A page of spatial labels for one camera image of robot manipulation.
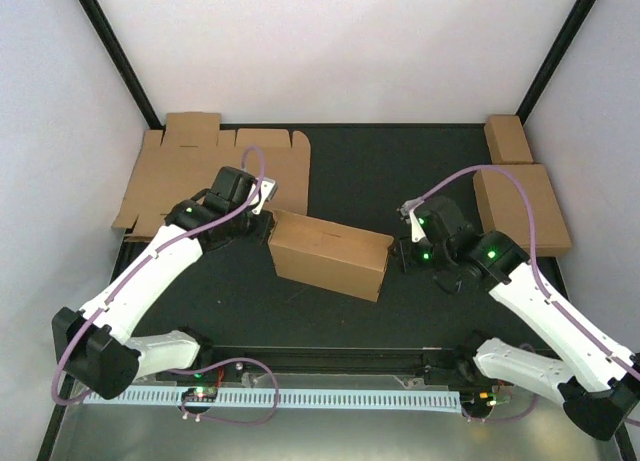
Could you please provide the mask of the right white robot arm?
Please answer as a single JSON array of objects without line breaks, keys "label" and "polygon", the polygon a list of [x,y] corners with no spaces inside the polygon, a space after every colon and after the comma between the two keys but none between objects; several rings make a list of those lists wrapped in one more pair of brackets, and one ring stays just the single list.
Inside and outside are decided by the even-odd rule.
[{"label": "right white robot arm", "polygon": [[639,403],[638,354],[590,322],[509,236],[478,234],[453,200],[408,200],[399,214],[410,228],[392,249],[403,271],[429,268],[449,294],[487,293],[555,354],[476,334],[454,360],[457,377],[467,384],[486,377],[520,386],[559,405],[589,436],[611,439]]}]

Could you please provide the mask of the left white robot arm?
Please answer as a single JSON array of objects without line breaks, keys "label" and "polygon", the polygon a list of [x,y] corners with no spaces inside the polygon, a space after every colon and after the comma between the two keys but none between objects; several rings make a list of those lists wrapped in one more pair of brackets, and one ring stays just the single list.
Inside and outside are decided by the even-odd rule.
[{"label": "left white robot arm", "polygon": [[207,251],[237,237],[264,236],[271,220],[264,206],[276,181],[225,166],[211,187],[176,204],[143,252],[80,309],[64,307],[52,319],[56,372],[91,393],[114,399],[135,380],[183,371],[193,380],[214,369],[205,340],[188,329],[134,337],[160,295]]}]

